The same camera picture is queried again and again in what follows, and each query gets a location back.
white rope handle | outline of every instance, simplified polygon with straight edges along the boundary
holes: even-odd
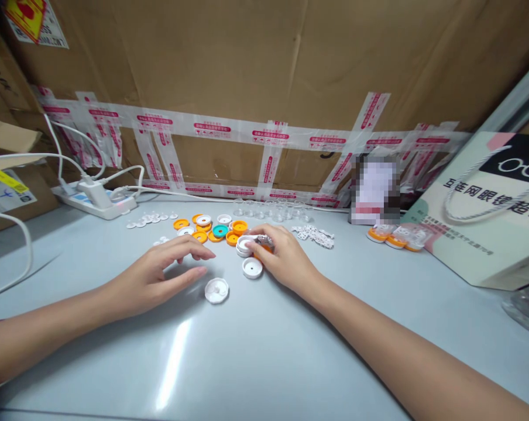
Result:
[[[467,177],[471,175],[471,173],[473,173],[475,170],[478,170],[479,167],[483,165],[485,162],[487,162],[487,160],[491,158],[493,155],[496,155],[497,153],[502,152],[503,150],[507,150],[509,148],[511,148],[511,146],[503,146],[503,147],[500,147],[492,151],[488,155],[484,156],[478,162],[476,162],[473,166],[471,166],[470,169],[468,169],[465,173],[463,173],[462,176],[450,186],[450,190],[448,191],[448,194],[446,194],[446,198],[444,200],[444,212],[446,213],[447,217],[449,217],[450,219],[455,219],[455,220],[460,220],[460,221],[466,221],[470,219],[479,218],[480,216],[484,216],[484,215],[488,215],[493,212],[500,211],[501,209],[504,209],[516,202],[519,202],[520,200],[525,198],[527,195],[529,195],[529,188],[528,188],[526,189],[526,191],[522,192],[515,198],[510,199],[508,202],[501,203],[500,205],[497,205],[494,208],[484,210],[483,212],[475,213],[469,216],[456,216],[456,215],[453,215],[449,210],[450,202],[452,201],[452,195],[454,194],[456,186],[462,182],[465,182],[465,180],[467,179]]]

person's right hand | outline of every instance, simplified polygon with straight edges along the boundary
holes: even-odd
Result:
[[[324,279],[323,275],[301,248],[298,240],[283,226],[263,224],[250,234],[266,234],[274,243],[274,254],[251,242],[247,246],[283,285],[301,295],[310,284]]]

white cable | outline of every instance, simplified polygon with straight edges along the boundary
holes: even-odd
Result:
[[[42,153],[42,152],[37,152],[37,153],[24,153],[24,154],[7,154],[7,155],[0,155],[0,159],[1,158],[17,158],[17,157],[26,157],[26,156],[42,156],[42,157],[47,157],[47,156],[52,156],[52,157],[60,157],[60,159],[65,159],[66,161],[69,161],[71,162],[73,165],[75,165],[75,167],[79,170],[79,172],[81,173],[82,176],[84,177],[89,177],[87,175],[87,173],[83,170],[83,168],[81,168],[79,166],[78,163],[76,163],[73,159],[71,158],[68,158],[67,156],[65,155],[61,155],[61,154],[50,154],[50,153]]]
[[[133,165],[133,166],[131,166],[131,167],[124,168],[122,171],[118,171],[117,173],[112,174],[110,177],[103,178],[102,180],[100,180],[100,182],[101,182],[102,184],[106,184],[106,183],[109,182],[110,180],[115,179],[116,177],[118,177],[118,176],[124,174],[125,172],[128,172],[128,171],[130,171],[130,170],[135,170],[136,168],[139,168],[139,169],[140,169],[140,176],[139,176],[139,178],[138,178],[138,185],[137,185],[137,187],[138,187],[138,191],[135,192],[135,193],[132,195],[132,197],[135,198],[135,197],[139,196],[140,193],[142,192],[141,189],[142,189],[143,175],[144,175],[144,173],[146,172],[146,169],[145,169],[144,166],[142,166],[142,165]]]
[[[79,130],[75,130],[73,127],[70,127],[70,126],[66,126],[66,125],[63,125],[61,123],[58,123],[58,122],[51,122],[53,125],[56,125],[56,126],[60,126],[60,127],[63,127],[64,129],[66,130],[69,130],[71,132],[74,132],[76,134],[79,134],[83,139],[85,139],[87,142],[89,142],[93,148],[95,148],[97,150],[97,152],[99,152],[99,155],[101,156],[101,170],[96,174],[96,175],[93,175],[91,178],[94,179],[94,180],[97,180],[100,176],[103,175],[103,173],[105,172],[105,169],[107,167],[106,165],[106,161],[107,161],[107,156],[105,155],[105,153],[101,150],[101,148],[99,147],[99,145],[97,145],[95,142],[93,142],[89,136],[87,136],[85,133],[82,133],[80,132]]]
[[[25,223],[22,222],[20,219],[15,218],[14,216],[5,215],[3,213],[0,213],[0,218],[9,219],[20,226],[20,228],[23,230],[23,234],[25,235],[25,243],[26,243],[26,248],[28,250],[28,258],[26,261],[26,267],[25,267],[24,272],[14,281],[8,283],[4,287],[1,287],[0,288],[0,294],[1,294],[3,291],[6,291],[9,288],[14,287],[18,283],[25,280],[26,276],[30,272],[30,269],[32,268],[33,253],[32,253],[32,239],[30,238],[30,232],[29,232],[29,229],[26,227]]]
[[[54,128],[52,127],[52,123],[50,122],[50,119],[48,118],[48,114],[44,113],[44,118],[46,119],[46,124],[48,125],[48,129],[50,129],[52,139],[54,139],[54,143],[56,144],[56,149],[58,150],[58,154],[62,156],[60,142],[58,141],[58,138],[56,137]],[[62,180],[61,169],[62,169],[63,163],[64,163],[64,160],[63,158],[60,157],[60,161],[58,162],[58,180],[60,181]]]
[[[168,195],[176,195],[176,196],[186,196],[186,197],[192,197],[194,199],[200,199],[207,202],[218,202],[218,203],[231,203],[233,202],[233,199],[215,199],[215,198],[205,198],[201,196],[194,196],[187,193],[178,193],[178,192],[170,192],[170,191],[164,191],[159,189],[154,189],[150,187],[140,187],[140,186],[124,186],[124,189],[126,190],[138,190],[138,192],[150,192],[150,193],[157,193],[157,194],[168,194]],[[318,211],[324,211],[324,212],[340,212],[340,213],[348,213],[348,209],[330,209],[330,208],[317,208],[315,206],[312,206],[313,209],[316,209]]]
[[[488,215],[490,213],[493,213],[493,212],[497,212],[497,211],[500,211],[501,209],[504,209],[516,202],[519,202],[520,200],[522,200],[523,198],[525,198],[527,195],[529,195],[529,188],[526,189],[524,192],[522,192],[521,194],[519,194],[518,196],[516,196],[515,198],[513,199],[510,199],[508,202],[505,202],[505,203],[502,203],[500,205],[497,205],[495,206],[494,208],[491,208],[491,209],[488,209],[488,210],[484,210],[483,212],[479,212],[479,213],[475,213],[473,215],[469,215],[469,216],[456,216],[456,215],[452,215],[452,213],[450,212],[449,210],[449,206],[450,206],[450,202],[452,201],[452,195],[454,194],[454,191],[455,191],[455,188],[456,186],[461,183],[461,182],[465,182],[465,180],[467,179],[468,176],[471,175],[472,172],[474,172],[475,170],[478,170],[479,167],[481,165],[483,165],[489,158],[491,158],[493,155],[496,155],[497,153],[499,152],[502,152],[503,150],[507,150],[511,148],[511,146],[503,146],[503,147],[500,147],[494,151],[492,151],[491,153],[489,153],[488,155],[484,156],[483,158],[481,158],[478,162],[476,162],[473,166],[471,166],[470,169],[468,169],[465,173],[463,173],[461,175],[461,177],[459,177],[459,179],[457,179],[451,186],[450,186],[450,190],[448,191],[448,193],[446,194],[446,198],[444,200],[444,212],[446,213],[447,217],[449,217],[450,219],[455,219],[455,220],[460,220],[460,221],[466,221],[466,220],[469,220],[469,219],[474,219],[474,218],[479,218],[480,216],[484,216],[484,215]]]

orange lid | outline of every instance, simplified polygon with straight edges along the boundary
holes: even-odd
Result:
[[[374,231],[374,228],[370,228],[370,230],[368,231],[368,235],[372,237],[373,239],[376,239],[379,241],[385,241],[387,239],[387,237],[382,237],[381,235],[376,234],[376,232]]]
[[[208,224],[208,225],[205,225],[203,227],[201,227],[200,225],[196,225],[196,231],[208,232],[208,231],[210,231],[211,228],[212,228],[212,224]]]
[[[204,231],[196,231],[193,233],[193,237],[196,238],[198,241],[200,241],[202,244],[208,240],[208,236]]]
[[[405,248],[409,251],[421,251],[421,249],[412,249],[408,244],[405,244]]]
[[[224,238],[225,237],[217,238],[212,231],[208,232],[208,240],[210,240],[213,243],[219,243]]]
[[[249,225],[247,225],[245,221],[238,220],[233,221],[232,228],[234,233],[236,233],[238,236],[242,236],[245,234],[245,231],[248,230]]]
[[[407,243],[403,243],[402,241],[397,240],[394,236],[389,236],[388,238],[386,238],[386,241],[399,248],[405,247],[405,245],[407,244]]]
[[[225,235],[225,241],[227,241],[227,243],[232,247],[235,247],[237,245],[238,239],[239,236],[233,231],[230,231]]]
[[[188,219],[177,219],[175,222],[173,222],[173,228],[176,230],[180,230],[181,228],[185,228],[186,226],[189,226],[190,222]]]

power strip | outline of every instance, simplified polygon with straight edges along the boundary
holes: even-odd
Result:
[[[71,183],[69,186],[75,188],[77,182]],[[110,198],[112,190],[105,190],[107,196]],[[66,205],[73,206],[80,211],[90,213],[106,220],[115,219],[120,215],[129,213],[132,209],[137,208],[138,204],[136,199],[133,197],[127,197],[118,202],[113,202],[113,205],[106,209],[100,209],[96,207],[87,197],[85,193],[78,192],[74,195],[67,195],[62,187],[52,188],[52,193],[58,198],[58,200]]]

